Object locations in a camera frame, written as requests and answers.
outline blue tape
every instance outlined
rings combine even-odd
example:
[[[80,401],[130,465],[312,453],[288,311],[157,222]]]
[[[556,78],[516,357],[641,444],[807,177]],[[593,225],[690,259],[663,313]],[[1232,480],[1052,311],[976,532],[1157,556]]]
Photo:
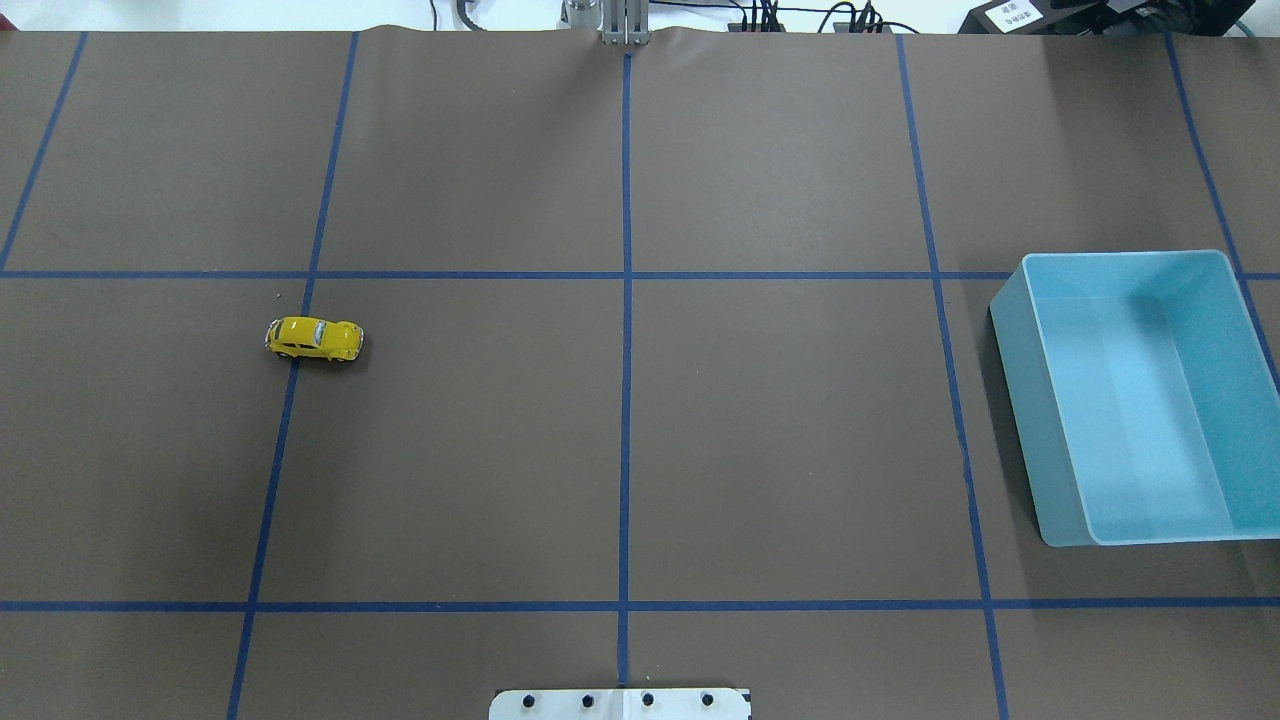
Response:
[[[1006,272],[941,272],[945,281],[1002,281]],[[9,279],[417,279],[417,281],[929,281],[927,270],[0,270]],[[1245,279],[1280,279],[1251,273]]]
[[[156,602],[88,600],[8,600],[0,612],[223,612],[243,614],[503,614],[503,612],[919,612],[979,611],[982,600],[548,600],[497,602],[348,601],[348,602]],[[1280,607],[1280,596],[1240,597],[1051,597],[1000,598],[993,610],[1091,609],[1248,609]]]
[[[1005,671],[1000,659],[996,614],[991,605],[991,582],[987,574],[987,552],[982,539],[982,519],[978,515],[978,493],[973,483],[969,438],[965,433],[964,407],[960,405],[960,383],[956,380],[955,354],[951,348],[951,328],[947,323],[946,299],[942,296],[942,277],[938,269],[938,252],[933,237],[933,217],[929,213],[929,193],[924,183],[924,161],[920,158],[920,137],[915,123],[915,104],[911,100],[911,76],[906,65],[906,47],[902,44],[902,37],[895,36],[895,41],[897,44],[899,73],[902,77],[902,102],[906,106],[906,128],[911,141],[911,163],[915,167],[915,190],[920,201],[920,222],[924,225],[924,245],[929,255],[929,272],[933,273],[933,302],[938,313],[938,332],[942,337],[947,387],[951,392],[951,416],[955,421],[956,439],[960,443],[960,456],[964,466],[965,495],[969,502],[969,530],[973,539],[973,555],[978,569],[978,588],[982,592],[983,616],[987,625],[987,648],[991,653],[991,676],[996,691],[996,708],[1001,720],[1009,720]]]
[[[347,69],[342,77],[342,96],[338,99],[338,119],[333,124],[333,142],[329,146],[329,165],[324,174],[324,191],[320,193],[320,211],[316,214],[316,234],[311,242],[311,265],[307,287],[302,291],[302,314],[311,314],[311,296],[316,287],[316,270],[320,269],[320,250],[324,246],[324,229],[329,222],[329,199],[333,197],[333,176],[338,172],[338,151],[342,149],[342,128],[347,123],[347,99],[351,97],[351,76],[356,69],[356,50],[360,47],[360,33],[351,33],[347,47]]]
[[[84,44],[88,42],[88,33],[82,32],[76,42],[76,51],[72,53],[72,61],[67,67],[67,77],[63,78],[63,87],[58,91],[58,100],[54,101],[54,111],[49,114],[49,123],[45,124],[45,135],[40,137],[40,146],[36,147],[36,158],[31,161],[31,172],[27,173],[27,182],[22,186],[22,195],[18,197],[18,208],[13,213],[13,222],[9,223],[9,232],[4,238],[4,247],[0,249],[0,270],[9,263],[9,252],[18,240],[18,228],[22,227],[22,215],[27,211],[27,202],[31,200],[31,191],[36,187],[36,177],[40,176],[40,167],[45,164],[45,152],[49,150],[49,141],[54,137],[54,128],[58,127],[58,118],[63,114],[63,105],[67,104],[67,95],[72,90],[72,81],[76,79],[76,69],[79,68],[81,55],[84,54]]]
[[[618,687],[630,676],[627,601],[631,598],[631,54],[622,56],[622,411],[618,451]]]

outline yellow toy car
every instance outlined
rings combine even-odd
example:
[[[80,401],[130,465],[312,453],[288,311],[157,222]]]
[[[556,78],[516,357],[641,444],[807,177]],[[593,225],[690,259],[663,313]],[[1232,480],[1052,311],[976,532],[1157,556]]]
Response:
[[[291,316],[271,320],[262,343],[280,357],[324,357],[346,363],[360,355],[365,331],[346,320],[330,323],[320,318]]]

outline table surface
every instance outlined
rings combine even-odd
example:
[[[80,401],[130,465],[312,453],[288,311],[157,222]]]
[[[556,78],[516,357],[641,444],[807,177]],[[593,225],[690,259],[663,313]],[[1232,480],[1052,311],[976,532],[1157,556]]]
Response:
[[[1217,249],[1275,347],[1277,68],[0,36],[0,716],[1276,717],[1280,543],[1047,547],[987,304]],[[265,352],[298,313],[361,359]]]

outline light blue plastic bin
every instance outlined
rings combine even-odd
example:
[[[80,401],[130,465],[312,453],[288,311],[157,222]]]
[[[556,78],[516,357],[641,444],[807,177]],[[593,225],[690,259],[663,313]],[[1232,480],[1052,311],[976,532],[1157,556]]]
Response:
[[[1221,252],[1028,255],[991,316],[1044,542],[1280,537],[1280,396]]]

